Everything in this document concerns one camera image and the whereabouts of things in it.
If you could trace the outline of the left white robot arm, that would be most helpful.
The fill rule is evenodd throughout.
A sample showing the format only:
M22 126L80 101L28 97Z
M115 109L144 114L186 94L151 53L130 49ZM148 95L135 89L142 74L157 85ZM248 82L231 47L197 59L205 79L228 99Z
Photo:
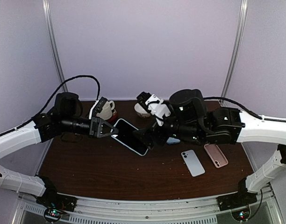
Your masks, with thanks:
M103 138L118 133L118 129L95 115L101 112L106 98L98 100L91 108L88 118L77 116L80 106L75 93L64 92L56 96L54 106L47 113L34 116L22 127L14 128L0 135L0 159L22 148L43 143L63 133ZM53 191L48 180L24 175L0 165L0 189L41 196L50 206L57 207L61 198Z

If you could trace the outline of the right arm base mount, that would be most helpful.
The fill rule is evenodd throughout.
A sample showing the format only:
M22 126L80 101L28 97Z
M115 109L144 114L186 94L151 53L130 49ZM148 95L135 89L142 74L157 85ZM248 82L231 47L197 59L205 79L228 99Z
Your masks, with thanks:
M249 193L246 189L217 197L220 211L229 210L234 220L245 222L251 217L250 204L257 202L257 193Z

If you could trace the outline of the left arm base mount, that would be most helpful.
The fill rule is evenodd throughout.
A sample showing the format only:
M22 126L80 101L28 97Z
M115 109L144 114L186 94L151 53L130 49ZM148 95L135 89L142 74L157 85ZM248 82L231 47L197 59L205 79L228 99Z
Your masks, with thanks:
M74 212L77 203L76 197L59 194L56 188L47 188L42 196L35 198L46 208L43 218L50 224L58 222L67 212Z

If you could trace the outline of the pink phone case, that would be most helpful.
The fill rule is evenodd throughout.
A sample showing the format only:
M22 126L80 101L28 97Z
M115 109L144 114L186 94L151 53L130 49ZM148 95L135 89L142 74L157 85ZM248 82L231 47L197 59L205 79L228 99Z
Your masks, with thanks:
M216 144L205 144L204 149L216 168L228 165L228 160Z

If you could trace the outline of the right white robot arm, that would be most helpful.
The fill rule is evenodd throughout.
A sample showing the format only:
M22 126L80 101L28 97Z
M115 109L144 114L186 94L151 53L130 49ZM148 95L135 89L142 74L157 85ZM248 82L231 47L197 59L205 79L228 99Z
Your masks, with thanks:
M147 128L134 135L147 147L162 146L170 138L193 145L268 142L277 144L271 158L254 174L247 176L233 202L243 206L251 193L260 189L286 170L286 119L257 115L242 105L219 107L208 111L198 89L174 93L168 102L154 94L141 92L138 104L154 118Z

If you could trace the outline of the white phone from blue case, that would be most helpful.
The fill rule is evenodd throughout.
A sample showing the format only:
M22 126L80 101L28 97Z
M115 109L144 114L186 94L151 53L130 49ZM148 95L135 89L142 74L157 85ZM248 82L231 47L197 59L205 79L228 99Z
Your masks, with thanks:
M181 156L192 177L197 177L205 173L204 167L194 150L181 152Z

